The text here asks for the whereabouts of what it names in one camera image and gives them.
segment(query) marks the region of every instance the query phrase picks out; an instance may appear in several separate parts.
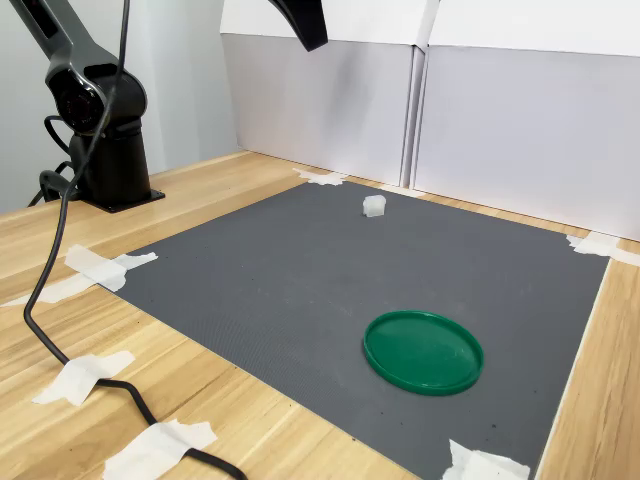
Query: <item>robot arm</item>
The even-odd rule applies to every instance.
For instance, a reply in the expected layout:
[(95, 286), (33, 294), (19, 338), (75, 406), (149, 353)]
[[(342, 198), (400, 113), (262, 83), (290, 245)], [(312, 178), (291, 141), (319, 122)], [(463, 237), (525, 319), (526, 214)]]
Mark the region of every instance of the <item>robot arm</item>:
[[(45, 83), (60, 116), (81, 135), (91, 135), (106, 105), (117, 59), (93, 41), (67, 0), (10, 0), (50, 60)], [(139, 119), (147, 99), (142, 84), (123, 74), (110, 126)]]
[[(321, 0), (269, 1), (285, 16), (308, 51), (327, 43)], [(60, 116), (75, 132), (69, 154), (77, 171), (105, 111), (118, 61), (93, 41), (68, 0), (10, 2), (49, 58), (45, 83)], [(140, 120), (146, 107), (142, 84), (124, 70), (104, 138), (97, 143), (74, 198), (117, 212), (164, 197), (149, 185)], [(64, 186), (64, 178), (55, 172), (45, 171), (40, 176), (40, 188), (47, 192), (47, 200), (57, 198)]]

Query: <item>green lid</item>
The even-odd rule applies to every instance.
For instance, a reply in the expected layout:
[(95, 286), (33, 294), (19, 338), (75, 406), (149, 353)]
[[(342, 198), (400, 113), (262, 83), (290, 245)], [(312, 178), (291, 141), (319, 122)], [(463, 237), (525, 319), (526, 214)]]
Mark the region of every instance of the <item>green lid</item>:
[(471, 387), (484, 354), (465, 328), (415, 310), (376, 318), (364, 334), (367, 360), (394, 385), (423, 395), (453, 395)]

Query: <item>wooden table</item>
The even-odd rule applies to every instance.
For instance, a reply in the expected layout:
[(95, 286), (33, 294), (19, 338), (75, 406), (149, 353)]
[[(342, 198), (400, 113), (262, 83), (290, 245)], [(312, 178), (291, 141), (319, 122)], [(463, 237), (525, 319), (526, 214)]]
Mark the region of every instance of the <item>wooden table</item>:
[[(159, 202), (115, 215), (73, 203), (61, 256), (75, 243), (108, 258), (144, 247), (306, 181), (292, 171), (294, 166), (322, 172), (238, 153), (153, 176), (152, 186), (167, 194)], [(588, 233), (435, 195), (421, 198), (571, 235)], [(0, 303), (33, 288), (57, 216), (58, 202), (0, 216)], [(620, 246), (640, 253), (636, 242), (624, 240)], [(609, 263), (541, 479), (640, 478), (639, 270)], [(49, 281), (73, 273), (60, 260)], [(131, 351), (136, 361), (116, 378), (134, 383), (160, 421), (209, 421), (219, 439), (207, 451), (242, 468), (249, 478), (413, 477), (100, 287), (57, 304), (38, 304), (34, 317), (71, 358)], [(22, 308), (0, 308), (0, 478), (100, 478), (105, 459), (146, 428), (126, 392), (97, 388), (81, 407), (65, 401), (32, 404), (60, 368), (24, 324)], [(167, 477), (224, 475), (186, 458)]]

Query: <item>gray rubber mat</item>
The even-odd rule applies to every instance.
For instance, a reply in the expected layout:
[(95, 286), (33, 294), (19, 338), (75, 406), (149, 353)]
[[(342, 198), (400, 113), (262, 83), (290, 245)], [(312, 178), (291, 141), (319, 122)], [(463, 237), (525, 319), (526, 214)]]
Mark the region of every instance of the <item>gray rubber mat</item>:
[[(363, 217), (380, 193), (386, 214)], [(451, 466), (449, 439), (535, 470), (607, 265), (559, 233), (351, 183), (304, 184), (149, 251), (118, 295), (426, 479)], [(476, 336), (475, 386), (426, 397), (374, 373), (363, 333), (404, 309)]]

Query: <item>white tape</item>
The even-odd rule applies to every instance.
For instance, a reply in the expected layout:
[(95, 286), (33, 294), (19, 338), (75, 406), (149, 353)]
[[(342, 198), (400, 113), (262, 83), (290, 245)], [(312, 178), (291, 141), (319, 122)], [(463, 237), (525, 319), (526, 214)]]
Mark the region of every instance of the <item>white tape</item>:
[(218, 437), (209, 422), (155, 423), (105, 462), (105, 480), (153, 480), (176, 466), (190, 448), (202, 450)]
[(619, 262), (640, 267), (640, 255), (618, 248), (618, 237), (591, 232), (585, 238), (567, 235), (567, 240), (575, 252), (611, 257)]
[(158, 259), (158, 256), (153, 252), (147, 253), (145, 255), (138, 255), (137, 257), (133, 257), (125, 253), (123, 255), (120, 255), (119, 257), (114, 258), (113, 261), (116, 262), (118, 265), (123, 266), (127, 270), (132, 270), (141, 265), (144, 265), (145, 263), (149, 263), (157, 259)]
[(311, 173), (294, 168), (300, 174), (300, 178), (308, 178), (307, 183), (317, 183), (318, 185), (342, 185), (343, 179), (348, 177), (346, 173), (331, 172), (327, 174)]
[[(58, 303), (60, 300), (76, 295), (80, 292), (85, 291), (92, 285), (95, 285), (96, 282), (85, 277), (81, 273), (76, 273), (75, 275), (61, 280), (53, 285), (49, 285), (44, 287), (42, 293), (38, 297), (38, 302), (44, 303)], [(10, 302), (4, 303), (0, 305), (1, 307), (13, 307), (15, 305), (25, 305), (29, 300), (29, 295), (24, 295), (20, 298), (16, 298), (15, 300), (11, 300)]]
[(398, 193), (400, 195), (404, 195), (405, 197), (418, 198), (425, 194), (424, 192), (419, 192), (418, 190), (396, 187), (395, 185), (381, 185), (379, 188), (380, 190), (384, 190), (385, 192)]
[(449, 440), (452, 466), (442, 480), (527, 480), (530, 469), (498, 455), (468, 450)]
[(69, 248), (64, 264), (103, 286), (109, 283), (119, 283), (118, 281), (114, 282), (114, 279), (124, 278), (124, 274), (127, 273), (127, 269), (122, 265), (103, 258), (82, 245), (73, 245)]
[(69, 360), (53, 383), (35, 397), (33, 403), (51, 403), (66, 398), (72, 405), (80, 406), (91, 393), (100, 378), (111, 378), (124, 370), (135, 357), (122, 351), (108, 357), (86, 355)]
[[(71, 260), (69, 261), (72, 265), (67, 263), (69, 254), (71, 254)], [(126, 282), (122, 269), (126, 272), (132, 268), (136, 268), (140, 265), (144, 265), (145, 263), (149, 263), (152, 260), (156, 260), (157, 258), (158, 256), (155, 253), (147, 253), (146, 255), (139, 255), (136, 257), (124, 254), (114, 258), (113, 260), (107, 260), (106, 258), (102, 258), (90, 250), (81, 247), (80, 245), (74, 245), (69, 249), (65, 263), (75, 270), (80, 269), (79, 271), (82, 271), (82, 273), (77, 273), (65, 280), (61, 280), (57, 283), (44, 287), (42, 293), (40, 293), (40, 297), (38, 297), (38, 302), (58, 303), (60, 300), (64, 300), (65, 298), (72, 297), (73, 295), (77, 295), (78, 293), (85, 291), (96, 283), (100, 283), (112, 292), (116, 292), (122, 288)], [(92, 278), (92, 276), (101, 278), (102, 281), (97, 282)], [(20, 298), (16, 298), (15, 300), (2, 304), (0, 307), (25, 305), (30, 296), (30, 294), (24, 295)]]

